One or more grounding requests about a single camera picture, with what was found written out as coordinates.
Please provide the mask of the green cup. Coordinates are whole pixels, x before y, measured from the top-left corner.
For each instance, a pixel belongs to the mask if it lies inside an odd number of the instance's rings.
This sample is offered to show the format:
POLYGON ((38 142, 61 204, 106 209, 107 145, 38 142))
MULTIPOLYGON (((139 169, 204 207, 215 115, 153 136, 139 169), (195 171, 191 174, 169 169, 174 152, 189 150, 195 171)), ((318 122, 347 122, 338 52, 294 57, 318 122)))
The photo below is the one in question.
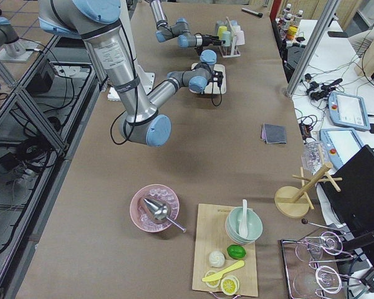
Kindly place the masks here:
POLYGON ((221 34, 222 46, 229 47, 231 45, 231 32, 224 31, 221 34))

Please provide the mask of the black marker pen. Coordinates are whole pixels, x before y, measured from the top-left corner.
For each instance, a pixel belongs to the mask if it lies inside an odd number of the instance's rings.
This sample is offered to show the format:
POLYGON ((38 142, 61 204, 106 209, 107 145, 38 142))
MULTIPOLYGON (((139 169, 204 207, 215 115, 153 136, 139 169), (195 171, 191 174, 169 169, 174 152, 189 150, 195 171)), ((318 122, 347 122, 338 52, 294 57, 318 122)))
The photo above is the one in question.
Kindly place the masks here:
POLYGON ((246 8, 246 7, 243 7, 243 8, 241 9, 241 11, 242 11, 242 12, 246 12, 246 13, 248 13, 248 14, 250 14, 250 15, 253 15, 253 16, 259 17, 259 18, 261 18, 261 17, 263 16, 263 13, 261 13, 261 12, 257 12, 257 11, 253 11, 253 10, 248 9, 248 8, 246 8))

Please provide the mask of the grey folded cloth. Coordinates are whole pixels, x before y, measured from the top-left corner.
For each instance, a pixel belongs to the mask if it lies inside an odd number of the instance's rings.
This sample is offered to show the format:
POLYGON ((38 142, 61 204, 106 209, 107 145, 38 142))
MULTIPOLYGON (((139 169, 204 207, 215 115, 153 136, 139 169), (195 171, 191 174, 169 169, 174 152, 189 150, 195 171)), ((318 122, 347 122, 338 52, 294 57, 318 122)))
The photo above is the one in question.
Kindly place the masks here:
POLYGON ((261 130, 261 139, 267 144, 286 144, 287 135, 285 127, 264 123, 261 130))

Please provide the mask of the upper teach pendant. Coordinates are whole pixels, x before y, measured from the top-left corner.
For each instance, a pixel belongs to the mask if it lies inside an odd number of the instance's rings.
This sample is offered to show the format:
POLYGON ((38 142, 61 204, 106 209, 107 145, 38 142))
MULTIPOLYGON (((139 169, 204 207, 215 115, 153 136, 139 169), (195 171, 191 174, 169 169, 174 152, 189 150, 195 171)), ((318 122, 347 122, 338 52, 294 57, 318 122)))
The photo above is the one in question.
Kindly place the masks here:
POLYGON ((328 97, 328 110, 331 122, 336 126, 370 130, 370 121, 362 97, 332 91, 328 97))

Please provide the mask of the teach pendant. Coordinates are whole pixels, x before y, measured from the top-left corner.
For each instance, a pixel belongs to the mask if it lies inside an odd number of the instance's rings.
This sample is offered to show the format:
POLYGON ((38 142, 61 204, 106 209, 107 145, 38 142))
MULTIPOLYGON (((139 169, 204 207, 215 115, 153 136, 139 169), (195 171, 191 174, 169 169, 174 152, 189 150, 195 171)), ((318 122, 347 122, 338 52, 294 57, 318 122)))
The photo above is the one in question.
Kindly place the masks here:
POLYGON ((336 170, 364 146, 353 128, 321 129, 320 140, 324 143, 328 157, 336 170))
POLYGON ((370 121, 362 97, 332 91, 328 97, 328 110, 331 122, 336 126, 370 130, 370 121))

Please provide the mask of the clear plastic bag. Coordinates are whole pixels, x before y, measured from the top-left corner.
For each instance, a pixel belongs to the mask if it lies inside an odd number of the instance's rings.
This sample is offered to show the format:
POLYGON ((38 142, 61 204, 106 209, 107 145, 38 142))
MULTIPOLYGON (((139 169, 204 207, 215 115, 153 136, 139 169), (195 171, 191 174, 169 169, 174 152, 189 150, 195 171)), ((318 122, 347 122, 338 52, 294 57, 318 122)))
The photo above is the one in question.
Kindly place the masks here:
POLYGON ((321 141, 313 141, 304 145, 304 151, 301 156, 303 168, 311 173, 316 172, 322 165, 320 154, 323 150, 321 141))

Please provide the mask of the metal ice scoop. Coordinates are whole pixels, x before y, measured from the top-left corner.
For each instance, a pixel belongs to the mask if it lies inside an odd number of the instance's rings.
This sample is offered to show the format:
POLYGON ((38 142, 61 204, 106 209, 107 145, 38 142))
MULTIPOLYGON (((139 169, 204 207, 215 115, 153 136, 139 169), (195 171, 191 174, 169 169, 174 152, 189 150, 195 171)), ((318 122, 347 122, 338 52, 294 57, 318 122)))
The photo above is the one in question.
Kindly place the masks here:
POLYGON ((183 233, 186 232, 186 228, 171 217, 171 207, 167 202, 155 199, 154 197, 143 196, 140 198, 139 203, 154 223, 163 224, 168 221, 181 229, 183 233))

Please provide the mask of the white ceramic spoon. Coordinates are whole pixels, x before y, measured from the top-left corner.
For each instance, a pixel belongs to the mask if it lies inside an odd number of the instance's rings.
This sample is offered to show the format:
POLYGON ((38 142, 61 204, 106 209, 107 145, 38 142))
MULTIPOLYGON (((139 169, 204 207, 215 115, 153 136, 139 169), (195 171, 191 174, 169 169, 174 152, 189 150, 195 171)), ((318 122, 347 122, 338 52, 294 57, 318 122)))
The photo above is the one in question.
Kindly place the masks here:
POLYGON ((248 235, 248 228, 247 228, 247 200, 242 200, 242 214, 241 214, 241 221, 239 223, 239 235, 246 239, 248 235))

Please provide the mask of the black monitor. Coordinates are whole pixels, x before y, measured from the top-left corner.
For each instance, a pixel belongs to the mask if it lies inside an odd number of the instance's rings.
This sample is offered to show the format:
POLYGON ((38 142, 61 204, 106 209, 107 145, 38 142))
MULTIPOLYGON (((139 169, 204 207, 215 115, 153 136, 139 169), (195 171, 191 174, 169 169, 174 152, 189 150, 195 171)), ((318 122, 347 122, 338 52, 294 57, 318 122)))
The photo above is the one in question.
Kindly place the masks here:
POLYGON ((363 249, 374 268, 374 151, 363 146, 334 176, 342 178, 340 192, 329 183, 320 185, 338 219, 353 234, 345 242, 347 250, 363 249))

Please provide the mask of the white steamed bun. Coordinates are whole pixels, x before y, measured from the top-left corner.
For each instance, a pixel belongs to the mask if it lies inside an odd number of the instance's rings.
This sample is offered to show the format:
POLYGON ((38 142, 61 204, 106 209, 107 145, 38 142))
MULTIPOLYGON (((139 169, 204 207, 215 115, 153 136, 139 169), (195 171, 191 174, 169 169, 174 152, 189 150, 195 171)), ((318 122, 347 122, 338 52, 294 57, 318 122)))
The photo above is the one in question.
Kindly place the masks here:
POLYGON ((221 268, 225 264, 225 256, 219 250, 214 250, 209 254, 209 265, 214 268, 221 268))

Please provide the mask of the yellow plastic knife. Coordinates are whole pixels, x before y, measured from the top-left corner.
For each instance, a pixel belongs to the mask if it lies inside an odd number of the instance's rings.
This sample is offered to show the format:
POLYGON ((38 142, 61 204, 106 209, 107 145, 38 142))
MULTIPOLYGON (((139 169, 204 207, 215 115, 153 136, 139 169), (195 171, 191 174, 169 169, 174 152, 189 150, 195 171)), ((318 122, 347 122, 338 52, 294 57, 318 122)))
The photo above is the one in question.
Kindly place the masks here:
POLYGON ((223 275, 226 274, 226 273, 229 273, 229 272, 232 272, 234 270, 237 270, 239 268, 242 268, 243 266, 245 266, 245 261, 243 260, 238 260, 237 262, 233 263, 232 265, 212 274, 212 275, 209 275, 209 276, 205 276, 201 279, 202 282, 213 282, 213 281, 216 281, 216 280, 220 280, 222 279, 223 275))

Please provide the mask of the wooden cutting board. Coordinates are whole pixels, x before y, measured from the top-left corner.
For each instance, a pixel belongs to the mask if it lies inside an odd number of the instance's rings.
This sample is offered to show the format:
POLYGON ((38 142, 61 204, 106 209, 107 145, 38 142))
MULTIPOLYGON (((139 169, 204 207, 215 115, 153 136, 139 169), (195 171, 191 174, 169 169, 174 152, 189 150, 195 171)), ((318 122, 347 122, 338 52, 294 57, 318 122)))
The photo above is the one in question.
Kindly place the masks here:
MULTIPOLYGON (((228 256, 227 247, 234 242, 226 233, 225 222, 231 206, 220 206, 214 204, 199 204, 196 226, 196 241, 194 251, 192 289, 196 291, 209 292, 209 288, 203 281, 208 270, 220 271, 220 268, 210 266, 209 254, 214 250, 221 251, 225 256, 224 267, 235 263, 228 256)), ((258 297, 259 287, 257 281, 256 246, 251 243, 244 246, 247 254, 244 258, 245 266, 230 272, 240 282, 238 294, 245 297, 258 297)))

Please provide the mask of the lower wine glass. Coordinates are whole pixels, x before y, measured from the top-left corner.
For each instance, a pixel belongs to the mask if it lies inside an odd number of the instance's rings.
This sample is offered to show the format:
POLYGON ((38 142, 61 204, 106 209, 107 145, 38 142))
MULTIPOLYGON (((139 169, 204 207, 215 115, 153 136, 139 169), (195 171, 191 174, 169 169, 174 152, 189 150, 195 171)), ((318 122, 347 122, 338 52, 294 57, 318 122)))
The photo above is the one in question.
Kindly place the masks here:
POLYGON ((296 298, 330 298, 342 289, 342 279, 329 266, 298 273, 292 281, 292 294, 296 298))

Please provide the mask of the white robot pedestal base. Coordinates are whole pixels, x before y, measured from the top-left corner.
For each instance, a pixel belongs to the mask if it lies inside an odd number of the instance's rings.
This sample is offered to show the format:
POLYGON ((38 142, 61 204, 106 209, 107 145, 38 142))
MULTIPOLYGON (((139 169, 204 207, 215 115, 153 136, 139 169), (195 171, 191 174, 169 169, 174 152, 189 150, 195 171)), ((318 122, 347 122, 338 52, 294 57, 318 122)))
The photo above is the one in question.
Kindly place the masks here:
POLYGON ((128 8, 127 8, 127 2, 126 0, 121 0, 120 3, 121 3, 120 20, 122 22, 123 29, 125 30, 125 33, 123 33, 122 29, 120 29, 120 35, 127 49, 128 49, 127 41, 129 41, 130 48, 132 50, 132 54, 130 54, 130 57, 133 59, 133 63, 136 69, 136 74, 139 76, 144 92, 147 95, 153 89, 155 74, 153 72, 145 72, 144 69, 141 67, 141 65, 137 61, 137 54, 135 50, 135 43, 133 40, 132 28, 130 25, 130 16, 129 16, 128 8))

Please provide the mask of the aluminium frame post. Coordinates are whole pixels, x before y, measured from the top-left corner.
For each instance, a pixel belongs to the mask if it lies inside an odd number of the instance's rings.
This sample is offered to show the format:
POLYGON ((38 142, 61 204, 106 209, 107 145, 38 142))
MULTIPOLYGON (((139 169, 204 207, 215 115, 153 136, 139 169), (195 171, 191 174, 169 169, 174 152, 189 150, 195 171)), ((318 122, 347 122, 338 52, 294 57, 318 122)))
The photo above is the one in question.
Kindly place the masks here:
POLYGON ((332 18, 334 17, 339 4, 340 4, 340 0, 328 0, 327 1, 323 9, 323 12, 321 13, 320 18, 317 21, 312 31, 310 39, 305 47, 305 50, 299 60, 299 63, 297 64, 297 67, 295 68, 295 71, 287 86, 285 95, 288 98, 292 98, 300 80, 304 76, 304 73, 307 67, 309 66, 309 63, 315 53, 315 50, 317 49, 317 46, 319 45, 324 32, 330 25, 332 18))

